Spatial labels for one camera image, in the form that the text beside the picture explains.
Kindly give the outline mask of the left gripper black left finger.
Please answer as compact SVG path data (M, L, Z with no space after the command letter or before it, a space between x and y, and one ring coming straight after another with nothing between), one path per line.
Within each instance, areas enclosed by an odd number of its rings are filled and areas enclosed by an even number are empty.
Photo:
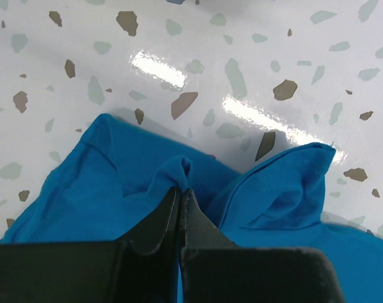
M114 241L0 245L0 302L176 302L180 191Z

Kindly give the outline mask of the blue t shirt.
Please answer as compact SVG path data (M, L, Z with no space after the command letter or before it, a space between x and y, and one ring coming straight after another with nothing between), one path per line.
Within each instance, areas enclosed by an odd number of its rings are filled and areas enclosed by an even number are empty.
M102 114L1 243L111 241L153 211L171 187L192 189L204 214L236 244L320 249L348 302L383 302L383 240L321 222L334 154L328 145L310 143L239 174Z

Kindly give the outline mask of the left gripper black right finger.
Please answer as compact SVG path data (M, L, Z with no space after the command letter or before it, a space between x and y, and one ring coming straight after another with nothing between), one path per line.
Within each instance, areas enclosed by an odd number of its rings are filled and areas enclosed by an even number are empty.
M243 248L201 211L194 191L180 207L184 302L344 302L331 262L310 247Z

